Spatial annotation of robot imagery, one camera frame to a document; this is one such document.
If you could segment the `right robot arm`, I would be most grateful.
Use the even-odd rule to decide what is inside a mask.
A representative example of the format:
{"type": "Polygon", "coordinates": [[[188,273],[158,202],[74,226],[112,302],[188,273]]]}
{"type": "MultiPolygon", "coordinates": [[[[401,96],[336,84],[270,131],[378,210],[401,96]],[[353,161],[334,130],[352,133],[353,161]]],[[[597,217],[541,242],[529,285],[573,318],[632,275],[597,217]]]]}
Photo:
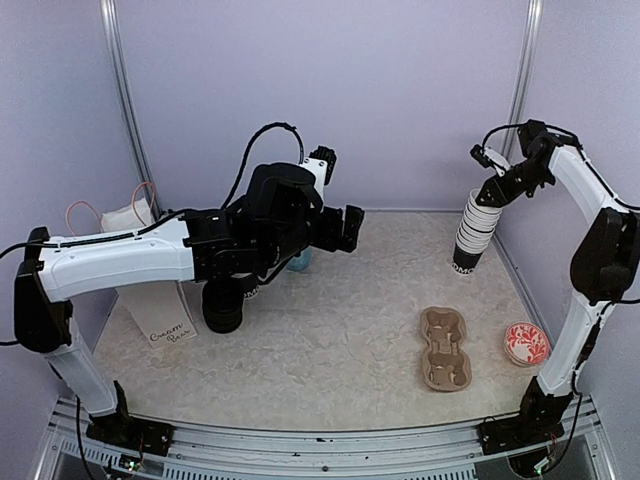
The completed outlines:
{"type": "Polygon", "coordinates": [[[535,442],[577,394],[577,381],[595,347],[601,328],[618,305],[639,268],[639,210],[623,202],[604,180],[574,133],[528,120],[514,125],[522,162],[512,165],[485,142],[471,157],[495,175],[484,182],[475,202],[502,208],[520,196],[561,183],[589,228],[570,262],[573,287],[569,311],[556,347],[523,396],[511,426],[523,444],[535,442]]]}

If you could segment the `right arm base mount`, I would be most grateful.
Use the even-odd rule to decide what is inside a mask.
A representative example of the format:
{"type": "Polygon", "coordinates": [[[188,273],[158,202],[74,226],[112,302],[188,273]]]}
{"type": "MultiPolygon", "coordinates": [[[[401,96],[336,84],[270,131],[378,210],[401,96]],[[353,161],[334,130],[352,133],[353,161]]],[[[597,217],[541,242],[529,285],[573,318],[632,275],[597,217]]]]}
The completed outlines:
{"type": "Polygon", "coordinates": [[[573,393],[545,394],[534,377],[521,399],[515,416],[486,419],[477,428],[484,455],[515,450],[551,440],[564,434],[562,416],[573,393]]]}

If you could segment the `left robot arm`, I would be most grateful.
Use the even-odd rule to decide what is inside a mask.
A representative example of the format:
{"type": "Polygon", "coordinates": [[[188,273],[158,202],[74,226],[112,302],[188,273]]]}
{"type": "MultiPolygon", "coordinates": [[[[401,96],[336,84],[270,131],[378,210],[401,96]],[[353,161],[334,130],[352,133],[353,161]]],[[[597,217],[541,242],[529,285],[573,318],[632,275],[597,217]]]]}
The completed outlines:
{"type": "Polygon", "coordinates": [[[53,237],[34,229],[14,280],[14,334],[42,354],[93,422],[121,445],[140,434],[121,386],[106,378],[73,317],[74,297],[155,282],[204,284],[205,318],[218,333],[236,329],[248,291],[265,286],[289,260],[314,247],[354,251],[365,213],[325,205],[327,165],[258,166],[247,192],[219,209],[183,209],[120,233],[53,237]]]}

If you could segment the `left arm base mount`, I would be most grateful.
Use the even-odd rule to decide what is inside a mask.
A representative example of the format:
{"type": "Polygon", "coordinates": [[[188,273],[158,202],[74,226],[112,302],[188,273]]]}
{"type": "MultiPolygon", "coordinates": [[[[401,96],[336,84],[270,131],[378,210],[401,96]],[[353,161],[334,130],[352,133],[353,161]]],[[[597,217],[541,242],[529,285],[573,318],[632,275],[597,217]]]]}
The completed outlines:
{"type": "Polygon", "coordinates": [[[175,427],[169,423],[131,416],[123,388],[118,381],[114,382],[114,387],[117,398],[115,412],[105,416],[90,415],[87,437],[141,454],[166,457],[175,427]]]}

